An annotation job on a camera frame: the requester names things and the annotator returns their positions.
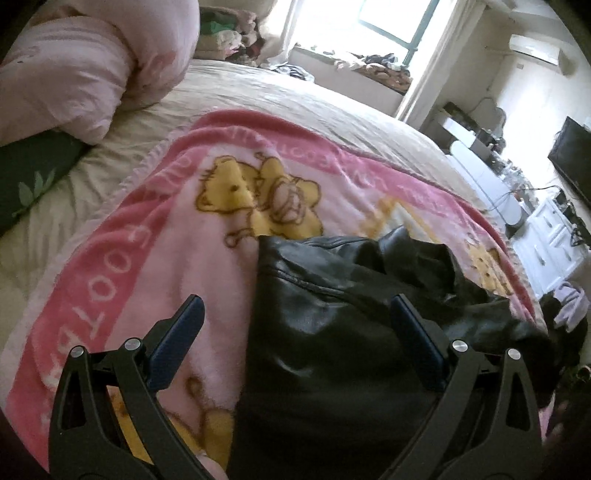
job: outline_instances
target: fleece blanket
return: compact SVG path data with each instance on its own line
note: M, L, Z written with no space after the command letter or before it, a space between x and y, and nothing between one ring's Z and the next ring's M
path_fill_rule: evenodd
M225 466L240 395L260 235L378 238L405 225L447 244L465 275L534 307L496 230L438 186L250 111L216 111L171 134L55 259L0 358L2 406L47 467L54 393L71 348L118 348L191 293L206 321L159 401L195 452ZM149 460L116 391L132 451Z

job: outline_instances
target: black leather jacket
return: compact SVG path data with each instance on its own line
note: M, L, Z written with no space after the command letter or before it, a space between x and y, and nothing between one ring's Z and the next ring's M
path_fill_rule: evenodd
M259 241L232 480L372 479L386 470L437 401L390 327L398 293L450 340L482 352L519 349L539 404L549 402L547 335L467 280L445 245L404 228L379 241Z

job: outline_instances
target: white dresser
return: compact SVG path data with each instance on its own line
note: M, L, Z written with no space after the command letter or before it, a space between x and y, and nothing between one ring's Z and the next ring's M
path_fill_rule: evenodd
M537 299L579 275L589 261L586 245L571 246L572 231L554 200L546 199L511 239Z

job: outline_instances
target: beige comforter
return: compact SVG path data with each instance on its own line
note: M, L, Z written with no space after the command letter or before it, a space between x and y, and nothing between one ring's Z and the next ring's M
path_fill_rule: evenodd
M378 154L455 192L480 210L476 193L427 137L370 107L317 85L273 72L195 60L160 103L117 114L109 134L70 174L0 238L0 350L51 261L117 185L170 131L220 108L282 117L330 140ZM516 270L529 288L523 267ZM537 318L541 318L536 304Z

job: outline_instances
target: yellow bear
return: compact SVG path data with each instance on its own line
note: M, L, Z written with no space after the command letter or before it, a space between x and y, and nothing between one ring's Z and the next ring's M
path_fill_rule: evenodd
M202 212L248 212L247 225L228 233L225 244L233 248L248 236L298 240L322 235L322 223L314 211L320 186L285 173L277 157L255 156L262 161L260 170L229 155L216 158L195 201Z
M202 414L199 431L192 432L178 417L169 412L167 412L167 417L194 455L205 454L225 470L228 466L232 446L234 428L232 413L222 408L216 408L209 399L205 398L198 378L189 378L186 386L188 394L195 401L195 408ZM121 392L116 388L111 391L111 404L132 455L144 462L152 463L152 459L139 438L125 407Z
M482 244L469 240L466 240L466 246L472 266L480 277L480 286L502 297L513 295L511 283L501 268L499 252L494 248L487 250Z

